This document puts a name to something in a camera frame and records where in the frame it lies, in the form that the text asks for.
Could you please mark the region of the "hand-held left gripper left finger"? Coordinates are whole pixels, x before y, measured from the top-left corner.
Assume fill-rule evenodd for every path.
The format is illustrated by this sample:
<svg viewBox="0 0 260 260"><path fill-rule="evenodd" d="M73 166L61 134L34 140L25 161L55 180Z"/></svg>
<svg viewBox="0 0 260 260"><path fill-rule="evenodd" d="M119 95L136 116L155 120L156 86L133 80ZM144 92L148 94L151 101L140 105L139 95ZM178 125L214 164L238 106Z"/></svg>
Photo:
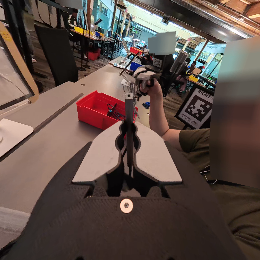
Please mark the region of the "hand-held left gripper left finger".
<svg viewBox="0 0 260 260"><path fill-rule="evenodd" d="M72 183L101 186L108 196L120 196L125 166L122 149L125 145L125 122L118 121L101 132L90 144Z"/></svg>

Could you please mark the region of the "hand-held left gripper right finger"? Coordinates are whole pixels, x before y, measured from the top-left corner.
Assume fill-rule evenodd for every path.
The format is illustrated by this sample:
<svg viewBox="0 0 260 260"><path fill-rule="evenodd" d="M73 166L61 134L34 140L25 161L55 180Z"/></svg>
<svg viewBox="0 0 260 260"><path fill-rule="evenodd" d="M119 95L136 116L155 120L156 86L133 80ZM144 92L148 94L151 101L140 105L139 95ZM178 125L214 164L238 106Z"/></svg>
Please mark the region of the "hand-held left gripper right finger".
<svg viewBox="0 0 260 260"><path fill-rule="evenodd" d="M140 122L134 126L133 180L138 193L146 196L152 187L162 190L181 184L181 175L163 138Z"/></svg>

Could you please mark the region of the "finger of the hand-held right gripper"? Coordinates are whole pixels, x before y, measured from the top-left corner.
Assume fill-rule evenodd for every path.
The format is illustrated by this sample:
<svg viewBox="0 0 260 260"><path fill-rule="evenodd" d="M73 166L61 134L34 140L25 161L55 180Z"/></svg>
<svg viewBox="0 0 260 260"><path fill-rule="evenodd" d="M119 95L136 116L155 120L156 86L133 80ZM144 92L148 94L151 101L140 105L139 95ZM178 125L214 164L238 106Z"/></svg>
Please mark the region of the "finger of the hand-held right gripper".
<svg viewBox="0 0 260 260"><path fill-rule="evenodd" d="M140 69L140 80L151 80L157 78L157 73L148 69Z"/></svg>
<svg viewBox="0 0 260 260"><path fill-rule="evenodd" d="M148 79L148 70L145 67L138 67L134 74L133 77L134 79Z"/></svg>

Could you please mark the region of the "grey usb hub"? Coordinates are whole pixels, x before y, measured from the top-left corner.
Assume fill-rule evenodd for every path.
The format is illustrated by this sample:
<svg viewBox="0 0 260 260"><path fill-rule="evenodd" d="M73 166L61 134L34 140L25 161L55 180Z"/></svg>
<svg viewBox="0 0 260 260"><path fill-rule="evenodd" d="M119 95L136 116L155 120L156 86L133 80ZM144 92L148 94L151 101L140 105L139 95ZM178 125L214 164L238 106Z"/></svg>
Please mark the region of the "grey usb hub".
<svg viewBox="0 0 260 260"><path fill-rule="evenodd" d="M134 115L133 93L125 94L125 122L126 122L126 154L127 166L133 166L133 115Z"/></svg>

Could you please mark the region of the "red plastic bin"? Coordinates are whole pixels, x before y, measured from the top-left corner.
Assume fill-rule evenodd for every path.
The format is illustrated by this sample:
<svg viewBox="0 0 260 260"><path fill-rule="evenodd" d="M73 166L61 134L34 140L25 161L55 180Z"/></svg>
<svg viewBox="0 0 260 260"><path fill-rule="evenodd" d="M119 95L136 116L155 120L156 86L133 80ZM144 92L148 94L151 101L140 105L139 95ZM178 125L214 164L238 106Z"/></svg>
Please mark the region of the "red plastic bin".
<svg viewBox="0 0 260 260"><path fill-rule="evenodd" d="M108 112L107 104L116 105L115 115L106 116ZM109 96L105 93L99 93L97 90L86 95L76 102L78 119L81 122L99 128L101 130L109 129L109 132L120 132L118 128L124 124L125 101Z"/></svg>

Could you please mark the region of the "person's right forearm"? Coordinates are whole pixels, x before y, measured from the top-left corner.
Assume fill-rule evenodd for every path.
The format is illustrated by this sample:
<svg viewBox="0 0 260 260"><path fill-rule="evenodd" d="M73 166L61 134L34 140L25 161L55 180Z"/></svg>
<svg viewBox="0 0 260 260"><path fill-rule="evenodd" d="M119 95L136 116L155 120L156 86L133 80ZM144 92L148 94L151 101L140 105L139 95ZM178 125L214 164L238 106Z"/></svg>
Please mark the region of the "person's right forearm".
<svg viewBox="0 0 260 260"><path fill-rule="evenodd" d="M179 140L181 130L169 129L164 113L163 97L150 99L149 126L150 129L157 133L164 141L169 142L178 151L182 151Z"/></svg>

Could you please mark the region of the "person's right hand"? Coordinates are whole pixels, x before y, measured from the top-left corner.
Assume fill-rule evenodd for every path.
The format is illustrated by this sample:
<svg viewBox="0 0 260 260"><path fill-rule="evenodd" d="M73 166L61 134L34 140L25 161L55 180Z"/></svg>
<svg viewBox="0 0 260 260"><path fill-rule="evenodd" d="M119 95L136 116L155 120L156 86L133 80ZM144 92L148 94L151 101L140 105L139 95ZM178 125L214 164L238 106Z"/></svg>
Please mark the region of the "person's right hand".
<svg viewBox="0 0 260 260"><path fill-rule="evenodd" d="M161 85L157 79L150 79L147 81L147 94L151 99L159 99L163 97Z"/></svg>

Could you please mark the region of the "tablet on folding stand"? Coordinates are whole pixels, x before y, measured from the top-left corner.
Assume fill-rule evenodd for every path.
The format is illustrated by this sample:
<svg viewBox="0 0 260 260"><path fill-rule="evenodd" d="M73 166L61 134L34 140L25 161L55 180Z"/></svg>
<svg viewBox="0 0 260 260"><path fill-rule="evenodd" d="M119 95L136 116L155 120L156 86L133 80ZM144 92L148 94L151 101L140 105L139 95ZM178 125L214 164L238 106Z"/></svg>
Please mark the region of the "tablet on folding stand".
<svg viewBox="0 0 260 260"><path fill-rule="evenodd" d="M131 80L128 79L127 75L129 75L133 70L130 69L131 64L133 64L134 60L140 56L142 51L138 51L132 59L126 64L126 66L122 69L122 71L119 73L119 76L123 77L123 80L125 81L126 85L130 86Z"/></svg>

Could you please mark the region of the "grey monitor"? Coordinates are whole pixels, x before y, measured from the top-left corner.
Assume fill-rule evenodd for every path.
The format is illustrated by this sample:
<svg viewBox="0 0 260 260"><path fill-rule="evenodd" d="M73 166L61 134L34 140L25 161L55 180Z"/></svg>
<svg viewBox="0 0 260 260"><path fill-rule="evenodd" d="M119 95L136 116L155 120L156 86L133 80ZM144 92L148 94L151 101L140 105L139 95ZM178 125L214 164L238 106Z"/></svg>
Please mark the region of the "grey monitor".
<svg viewBox="0 0 260 260"><path fill-rule="evenodd" d="M180 50L170 69L170 73L178 75L182 68L187 65L187 62L185 61L187 58L188 54L185 51Z"/></svg>

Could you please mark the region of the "framed marker sign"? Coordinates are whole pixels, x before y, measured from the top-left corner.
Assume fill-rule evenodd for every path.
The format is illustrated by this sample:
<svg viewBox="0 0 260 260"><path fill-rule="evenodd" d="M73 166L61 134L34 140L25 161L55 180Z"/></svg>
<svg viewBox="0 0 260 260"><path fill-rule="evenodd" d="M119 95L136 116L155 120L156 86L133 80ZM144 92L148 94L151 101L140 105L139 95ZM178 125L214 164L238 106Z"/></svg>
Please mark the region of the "framed marker sign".
<svg viewBox="0 0 260 260"><path fill-rule="evenodd" d="M184 123L184 128L210 128L214 91L195 84L180 108L175 118Z"/></svg>

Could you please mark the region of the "black pole stand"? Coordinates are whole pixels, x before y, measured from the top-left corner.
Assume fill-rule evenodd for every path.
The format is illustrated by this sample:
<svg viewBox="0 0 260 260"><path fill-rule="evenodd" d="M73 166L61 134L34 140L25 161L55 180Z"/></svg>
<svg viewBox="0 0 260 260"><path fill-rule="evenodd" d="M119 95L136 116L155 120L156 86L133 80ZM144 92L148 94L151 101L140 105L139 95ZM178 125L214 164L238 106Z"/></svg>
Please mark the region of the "black pole stand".
<svg viewBox="0 0 260 260"><path fill-rule="evenodd" d="M82 34L82 38L80 41L80 45L81 45L81 67L78 67L78 70L85 72L86 69L90 69L90 66L88 66L88 59L86 58L86 64L83 65L83 60L84 60L84 55L86 54L86 45L85 45L85 31L87 31L87 29L89 29L89 25L88 25L88 21L87 21L87 4L88 1L84 0L82 1L83 4L83 14L84 14L84 23L83 23L83 34Z"/></svg>

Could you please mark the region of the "black office chair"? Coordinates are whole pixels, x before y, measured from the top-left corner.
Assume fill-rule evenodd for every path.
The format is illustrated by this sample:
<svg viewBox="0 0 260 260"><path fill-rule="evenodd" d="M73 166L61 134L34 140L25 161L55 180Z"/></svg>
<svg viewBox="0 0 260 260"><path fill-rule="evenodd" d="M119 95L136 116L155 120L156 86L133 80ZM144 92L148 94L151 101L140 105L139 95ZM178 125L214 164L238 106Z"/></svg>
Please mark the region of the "black office chair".
<svg viewBox="0 0 260 260"><path fill-rule="evenodd" d="M65 28L34 25L40 46L50 67L55 86L77 82L79 73Z"/></svg>

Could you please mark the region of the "white monitor stand base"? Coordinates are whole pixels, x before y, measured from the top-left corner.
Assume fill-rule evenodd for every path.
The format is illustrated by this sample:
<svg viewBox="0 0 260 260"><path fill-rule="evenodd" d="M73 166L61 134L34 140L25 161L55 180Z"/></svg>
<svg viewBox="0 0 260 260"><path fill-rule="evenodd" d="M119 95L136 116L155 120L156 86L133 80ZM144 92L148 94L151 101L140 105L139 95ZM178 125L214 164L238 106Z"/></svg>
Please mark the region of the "white monitor stand base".
<svg viewBox="0 0 260 260"><path fill-rule="evenodd" d="M0 157L23 141L34 129L8 119L0 121Z"/></svg>

